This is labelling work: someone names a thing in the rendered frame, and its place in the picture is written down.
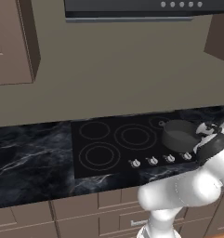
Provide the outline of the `black glass hob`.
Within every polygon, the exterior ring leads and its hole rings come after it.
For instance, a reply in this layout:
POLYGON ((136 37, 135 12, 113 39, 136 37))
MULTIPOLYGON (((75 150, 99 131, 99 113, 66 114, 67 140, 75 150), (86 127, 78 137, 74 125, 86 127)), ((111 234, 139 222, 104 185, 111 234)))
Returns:
POLYGON ((163 124, 181 119, 179 112, 144 113, 109 116, 71 122, 74 176, 78 179, 193 162, 179 152, 164 151, 161 144, 163 124), (164 156, 173 155, 174 163, 164 156), (150 165, 154 156, 157 165, 150 165), (138 159, 133 168, 129 160, 138 159))

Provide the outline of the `grey cooking pot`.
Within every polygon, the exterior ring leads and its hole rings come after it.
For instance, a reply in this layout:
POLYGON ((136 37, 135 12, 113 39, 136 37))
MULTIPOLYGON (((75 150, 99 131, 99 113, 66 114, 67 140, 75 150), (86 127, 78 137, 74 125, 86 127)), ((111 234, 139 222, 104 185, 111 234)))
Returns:
POLYGON ((164 151, 192 152, 200 141, 196 126, 185 120, 169 120, 163 124, 161 144, 164 151))

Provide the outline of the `dark range hood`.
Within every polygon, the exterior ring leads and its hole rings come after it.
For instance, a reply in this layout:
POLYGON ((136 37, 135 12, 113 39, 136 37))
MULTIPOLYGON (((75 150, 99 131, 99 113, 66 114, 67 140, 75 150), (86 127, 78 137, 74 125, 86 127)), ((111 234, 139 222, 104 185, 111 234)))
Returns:
POLYGON ((224 0, 64 0, 67 20, 180 19, 224 13, 224 0))

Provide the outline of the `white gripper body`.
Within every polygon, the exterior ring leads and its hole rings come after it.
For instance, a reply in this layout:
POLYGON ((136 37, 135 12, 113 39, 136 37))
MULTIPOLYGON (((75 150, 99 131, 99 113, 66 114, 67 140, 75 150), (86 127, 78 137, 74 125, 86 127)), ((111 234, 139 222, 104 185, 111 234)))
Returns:
POLYGON ((196 134, 199 135, 200 137, 206 137, 209 135, 217 134, 221 131, 222 129, 218 125, 213 124, 212 122, 201 123, 196 128, 196 134))

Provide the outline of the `brown cupboard door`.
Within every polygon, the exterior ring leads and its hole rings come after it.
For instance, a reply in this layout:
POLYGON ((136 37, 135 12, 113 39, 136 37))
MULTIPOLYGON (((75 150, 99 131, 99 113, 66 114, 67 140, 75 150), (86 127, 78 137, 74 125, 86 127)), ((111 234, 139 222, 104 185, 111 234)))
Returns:
POLYGON ((95 216, 58 221, 60 238, 99 238, 99 219, 95 216))
POLYGON ((224 233, 224 191, 211 205, 183 208, 175 229, 182 238, 205 238, 224 233))
POLYGON ((53 222, 0 231, 0 238, 58 238, 53 222))

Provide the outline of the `brown drawer front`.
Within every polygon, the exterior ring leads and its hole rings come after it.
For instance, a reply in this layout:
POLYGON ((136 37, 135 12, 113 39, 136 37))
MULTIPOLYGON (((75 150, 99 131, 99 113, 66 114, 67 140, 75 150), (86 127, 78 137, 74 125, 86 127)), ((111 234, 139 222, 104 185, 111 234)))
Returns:
POLYGON ((0 227, 27 226, 52 220, 48 202, 0 208, 0 227))
POLYGON ((53 200, 57 219, 75 218, 95 214, 98 211, 96 193, 53 200))
POLYGON ((100 192, 98 195, 99 208, 133 204, 138 201, 138 187, 100 192))
POLYGON ((145 224, 131 227, 130 220, 148 220, 149 217, 149 211, 141 211, 138 207, 104 213, 99 216, 99 235, 105 236, 126 231, 138 231, 145 224))

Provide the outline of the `brown wall cupboard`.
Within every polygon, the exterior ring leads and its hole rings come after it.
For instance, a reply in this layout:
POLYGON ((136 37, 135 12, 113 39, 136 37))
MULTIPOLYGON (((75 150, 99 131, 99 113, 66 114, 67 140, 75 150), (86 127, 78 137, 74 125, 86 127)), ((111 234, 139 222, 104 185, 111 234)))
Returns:
POLYGON ((224 60, 224 14, 214 15, 211 19, 204 52, 224 60))
POLYGON ((32 83, 40 60, 32 0, 0 0, 0 85, 32 83))

